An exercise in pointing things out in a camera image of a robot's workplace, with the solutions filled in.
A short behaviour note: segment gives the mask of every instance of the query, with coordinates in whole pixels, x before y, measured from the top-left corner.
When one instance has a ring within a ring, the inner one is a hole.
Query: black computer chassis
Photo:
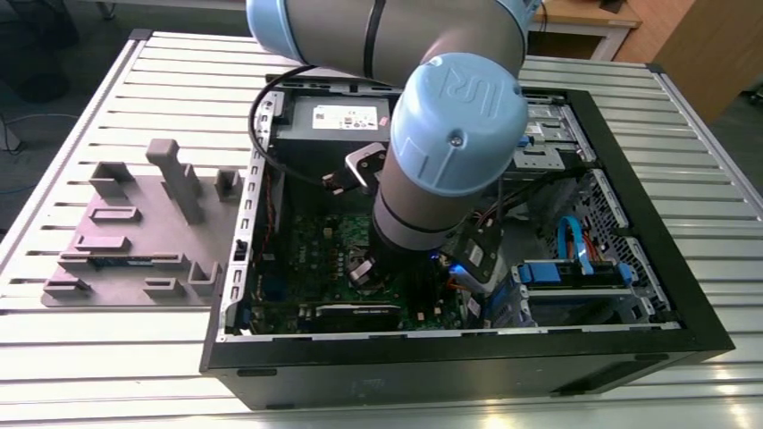
[[[733,343],[679,253],[588,92],[561,95],[683,329],[357,341],[216,342],[216,293],[200,372],[217,377],[251,409],[291,409],[568,396],[600,393],[675,364],[697,363]]]

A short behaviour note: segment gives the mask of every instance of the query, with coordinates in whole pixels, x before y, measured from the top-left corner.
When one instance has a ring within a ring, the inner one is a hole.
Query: open computer tower
[[[500,195],[521,201],[505,222],[467,219],[431,263],[383,290],[353,290],[344,276],[372,196],[328,195],[252,152],[201,362],[249,408],[597,393],[733,348],[589,94],[524,95],[528,138],[500,179]],[[360,80],[292,79],[265,99],[257,136],[320,176],[388,143],[397,98]],[[355,119],[321,126],[331,115]],[[561,176],[527,192],[549,172]],[[584,232],[595,284],[576,275],[573,246],[559,246],[563,219]]]

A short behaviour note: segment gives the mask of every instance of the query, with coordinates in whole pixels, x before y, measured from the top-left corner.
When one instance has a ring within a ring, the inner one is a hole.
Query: power supply label
[[[313,130],[377,130],[376,108],[369,105],[316,105]]]

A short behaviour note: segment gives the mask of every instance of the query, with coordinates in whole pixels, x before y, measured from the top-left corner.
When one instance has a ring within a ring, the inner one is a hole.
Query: blue led light
[[[465,268],[460,264],[452,264],[451,269],[448,270],[451,274],[464,274]]]
[[[516,147],[528,147],[528,146],[529,146],[529,137],[521,136],[520,143],[516,145]]]

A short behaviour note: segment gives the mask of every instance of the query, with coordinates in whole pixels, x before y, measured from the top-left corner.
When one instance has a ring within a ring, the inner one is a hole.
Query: ur logo
[[[503,85],[491,81],[480,71],[469,70],[457,64],[449,65],[440,97],[472,105],[479,116],[492,119],[499,114],[501,91]]]

